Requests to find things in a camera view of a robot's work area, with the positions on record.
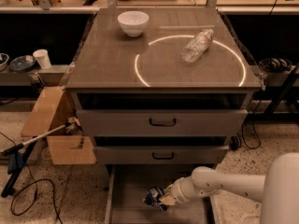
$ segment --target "black tripod leg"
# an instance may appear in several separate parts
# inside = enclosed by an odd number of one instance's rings
[[[36,145],[35,141],[34,143],[28,145],[28,147],[26,148],[26,150],[24,151],[24,153],[22,154],[22,160],[24,162],[24,164],[26,164],[31,152],[34,150],[35,145]],[[20,173],[21,173],[21,169],[18,169],[17,171],[15,171],[13,174],[11,174],[6,186],[4,187],[2,193],[1,193],[1,197],[6,198],[8,195],[11,195],[14,192],[14,188],[13,186],[15,185]]]

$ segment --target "countertop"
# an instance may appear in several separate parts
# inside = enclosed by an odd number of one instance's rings
[[[99,11],[68,89],[259,89],[215,7],[140,8],[149,14],[149,27],[139,37],[126,35],[118,25],[118,15],[126,10]],[[180,51],[205,28],[214,30],[212,45],[195,63],[183,62]]]

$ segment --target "speckled floor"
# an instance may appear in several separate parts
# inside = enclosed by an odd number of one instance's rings
[[[35,101],[18,100],[9,105],[0,105],[0,132],[19,143],[21,128]],[[279,155],[299,151],[298,121],[254,121],[262,145],[248,149],[242,145],[237,151],[229,151],[217,169],[232,174],[264,175],[271,162]],[[244,124],[244,137],[249,146],[256,146],[257,139],[251,121]],[[0,151],[13,144],[0,135]],[[48,178],[55,184],[55,202],[63,223],[104,223],[108,176],[104,165],[53,165],[41,156],[47,145],[38,141],[28,164],[35,180]],[[3,190],[9,175],[7,166],[0,165],[0,190]],[[33,181],[28,168],[24,168],[15,184],[16,191]],[[52,186],[49,181],[38,182],[35,204],[21,216],[10,212],[13,196],[0,198],[0,223],[59,223],[52,202]],[[14,203],[15,212],[25,210],[33,200],[36,186],[23,192]],[[254,201],[223,191],[212,198],[217,224],[258,223],[261,205]]]

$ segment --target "cup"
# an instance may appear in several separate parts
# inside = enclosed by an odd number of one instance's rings
[[[50,68],[51,66],[50,59],[49,59],[48,51],[46,49],[38,49],[34,52],[33,55],[42,69]]]

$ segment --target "bottle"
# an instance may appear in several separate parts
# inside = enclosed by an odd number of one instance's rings
[[[212,29],[202,30],[183,48],[181,57],[187,63],[194,63],[208,49],[213,41]]]

